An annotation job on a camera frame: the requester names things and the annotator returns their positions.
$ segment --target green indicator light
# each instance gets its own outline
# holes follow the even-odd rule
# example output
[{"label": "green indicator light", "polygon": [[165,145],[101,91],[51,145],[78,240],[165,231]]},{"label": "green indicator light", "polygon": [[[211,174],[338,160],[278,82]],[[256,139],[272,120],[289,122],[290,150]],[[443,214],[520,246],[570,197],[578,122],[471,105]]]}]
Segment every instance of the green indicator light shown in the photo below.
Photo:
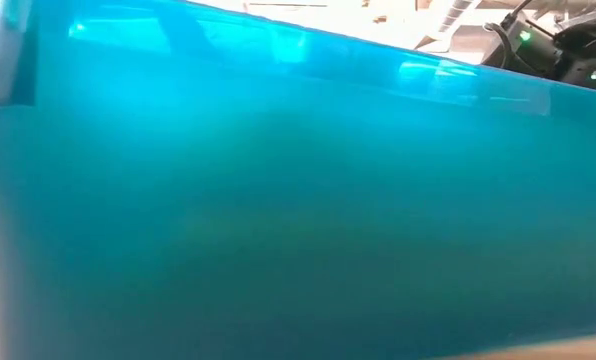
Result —
[{"label": "green indicator light", "polygon": [[527,31],[521,31],[520,32],[520,39],[522,41],[529,41],[529,39],[531,39],[531,34]]}]

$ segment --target blue translucent panel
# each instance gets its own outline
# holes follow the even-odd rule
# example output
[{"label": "blue translucent panel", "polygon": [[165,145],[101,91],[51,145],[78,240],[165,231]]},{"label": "blue translucent panel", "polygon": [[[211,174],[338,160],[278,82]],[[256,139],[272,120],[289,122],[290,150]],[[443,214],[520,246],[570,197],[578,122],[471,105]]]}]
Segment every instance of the blue translucent panel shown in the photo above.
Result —
[{"label": "blue translucent panel", "polygon": [[596,332],[596,92],[178,1],[36,5],[0,108],[2,359]]}]

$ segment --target teal plastic sheet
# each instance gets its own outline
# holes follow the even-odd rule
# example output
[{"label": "teal plastic sheet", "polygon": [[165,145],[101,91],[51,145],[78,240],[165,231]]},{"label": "teal plastic sheet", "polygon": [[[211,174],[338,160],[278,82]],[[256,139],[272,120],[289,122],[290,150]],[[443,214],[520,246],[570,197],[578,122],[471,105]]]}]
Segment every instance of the teal plastic sheet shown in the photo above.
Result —
[{"label": "teal plastic sheet", "polygon": [[596,332],[596,92],[181,1],[31,14],[0,107],[0,359]]}]

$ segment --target glossy surface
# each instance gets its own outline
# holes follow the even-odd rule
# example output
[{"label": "glossy surface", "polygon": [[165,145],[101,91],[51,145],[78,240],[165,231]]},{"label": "glossy surface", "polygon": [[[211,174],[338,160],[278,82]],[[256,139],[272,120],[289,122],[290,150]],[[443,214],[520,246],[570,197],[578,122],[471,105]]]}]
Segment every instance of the glossy surface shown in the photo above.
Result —
[{"label": "glossy surface", "polygon": [[596,92],[115,4],[38,3],[33,102],[0,109],[1,360],[417,359],[596,331]]}]

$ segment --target black machine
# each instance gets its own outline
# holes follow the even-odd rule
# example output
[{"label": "black machine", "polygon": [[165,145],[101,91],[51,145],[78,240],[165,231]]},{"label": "black machine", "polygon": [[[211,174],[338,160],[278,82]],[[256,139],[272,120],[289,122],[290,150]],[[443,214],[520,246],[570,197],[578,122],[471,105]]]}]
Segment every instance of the black machine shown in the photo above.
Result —
[{"label": "black machine", "polygon": [[596,12],[568,22],[551,34],[522,13],[525,0],[500,24],[485,29],[499,35],[483,64],[567,84],[596,89]]}]

